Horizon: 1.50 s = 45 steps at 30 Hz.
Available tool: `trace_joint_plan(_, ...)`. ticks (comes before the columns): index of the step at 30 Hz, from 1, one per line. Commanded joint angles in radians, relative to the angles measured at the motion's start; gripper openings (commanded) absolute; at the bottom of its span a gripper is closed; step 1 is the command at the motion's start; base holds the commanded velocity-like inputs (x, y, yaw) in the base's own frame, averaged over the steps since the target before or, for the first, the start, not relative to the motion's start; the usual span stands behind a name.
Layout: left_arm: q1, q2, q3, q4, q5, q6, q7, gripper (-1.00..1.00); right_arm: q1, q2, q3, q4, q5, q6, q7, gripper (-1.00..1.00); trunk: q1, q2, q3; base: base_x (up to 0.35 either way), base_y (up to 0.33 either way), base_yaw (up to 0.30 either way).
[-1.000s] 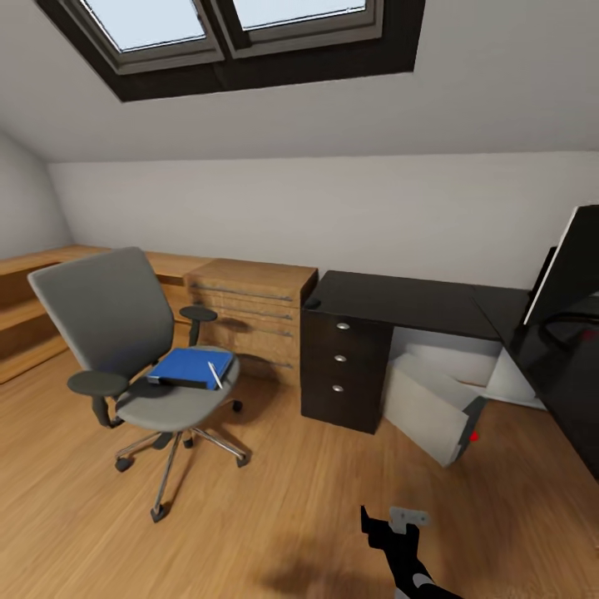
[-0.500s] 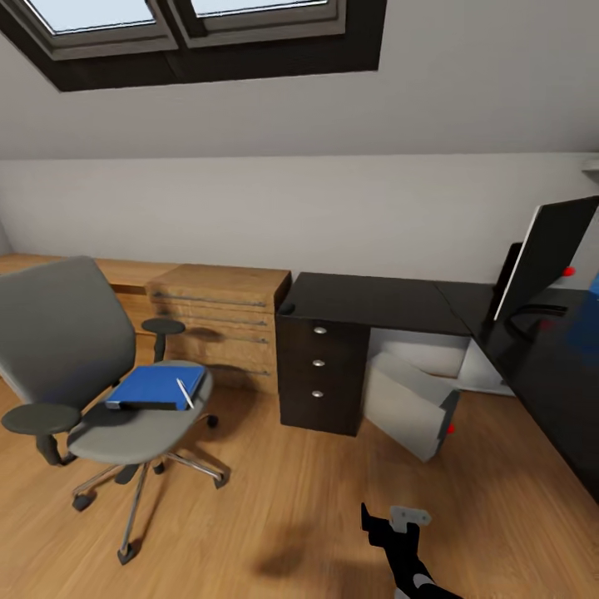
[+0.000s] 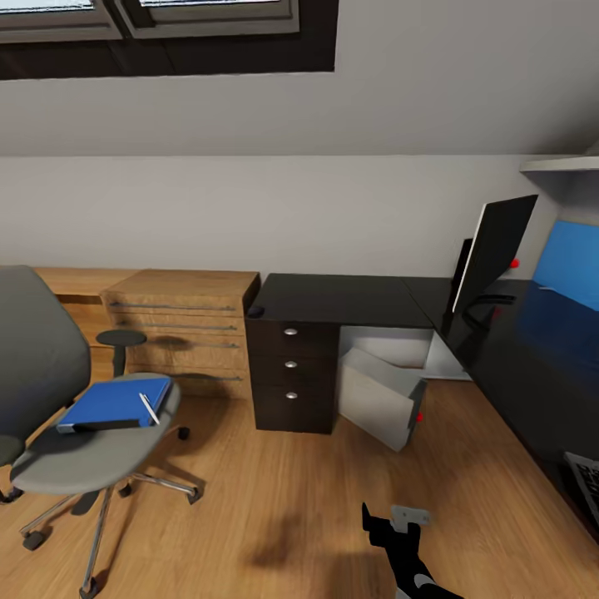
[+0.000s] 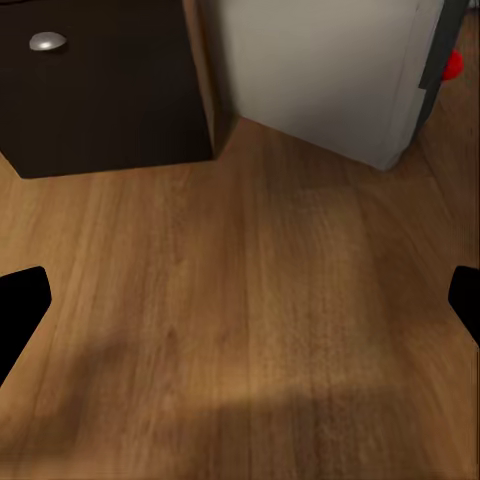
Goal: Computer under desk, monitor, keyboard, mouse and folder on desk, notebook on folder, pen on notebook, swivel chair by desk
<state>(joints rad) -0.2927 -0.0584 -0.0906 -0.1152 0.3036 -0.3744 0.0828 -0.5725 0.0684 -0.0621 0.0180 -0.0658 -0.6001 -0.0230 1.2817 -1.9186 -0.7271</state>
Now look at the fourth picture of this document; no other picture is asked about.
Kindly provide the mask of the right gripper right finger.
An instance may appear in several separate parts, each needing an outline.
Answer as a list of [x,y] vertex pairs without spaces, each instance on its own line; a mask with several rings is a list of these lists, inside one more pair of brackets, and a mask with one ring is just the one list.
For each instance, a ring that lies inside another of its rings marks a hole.
[[448,300],[480,347],[480,270],[458,266]]

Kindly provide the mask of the desktop computer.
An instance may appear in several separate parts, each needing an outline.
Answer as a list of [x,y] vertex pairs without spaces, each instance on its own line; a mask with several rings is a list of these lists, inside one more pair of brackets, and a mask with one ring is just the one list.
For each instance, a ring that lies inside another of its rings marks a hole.
[[469,0],[204,0],[222,109],[386,171],[429,118]]

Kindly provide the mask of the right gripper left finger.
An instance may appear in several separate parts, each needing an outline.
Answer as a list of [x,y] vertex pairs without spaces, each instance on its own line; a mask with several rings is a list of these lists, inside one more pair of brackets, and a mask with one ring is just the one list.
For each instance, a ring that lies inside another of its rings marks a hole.
[[0,386],[51,303],[44,267],[0,277]]

